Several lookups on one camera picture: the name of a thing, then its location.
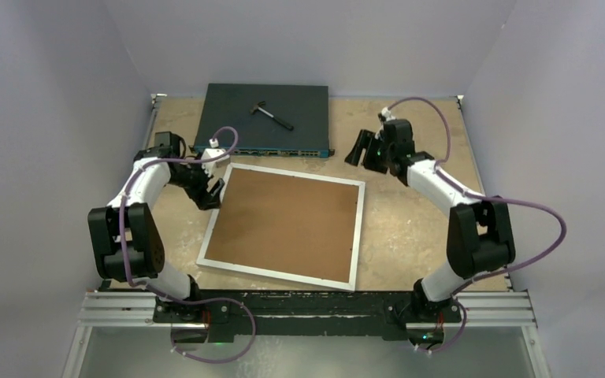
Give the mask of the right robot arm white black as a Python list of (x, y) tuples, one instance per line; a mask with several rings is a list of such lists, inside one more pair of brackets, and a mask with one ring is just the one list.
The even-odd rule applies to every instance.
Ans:
[(515, 259), (507, 204), (485, 199), (448, 176), (431, 154), (416, 151), (408, 120), (386, 120), (378, 132), (362, 129), (345, 162), (390, 173), (447, 216), (446, 259), (413, 285), (410, 308), (416, 318), (432, 319), (463, 285)]

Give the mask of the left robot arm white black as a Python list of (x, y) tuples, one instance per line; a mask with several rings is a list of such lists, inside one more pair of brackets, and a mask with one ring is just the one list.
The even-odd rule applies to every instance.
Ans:
[(225, 182), (214, 173), (230, 162), (232, 150), (220, 147), (216, 137), (209, 144), (188, 157), (181, 136), (156, 133), (153, 146), (134, 157), (132, 172), (116, 197), (87, 215), (98, 274), (173, 302), (173, 312), (185, 322), (202, 315), (200, 289), (192, 276), (167, 262), (152, 209), (167, 185), (182, 189), (201, 211), (220, 208)]

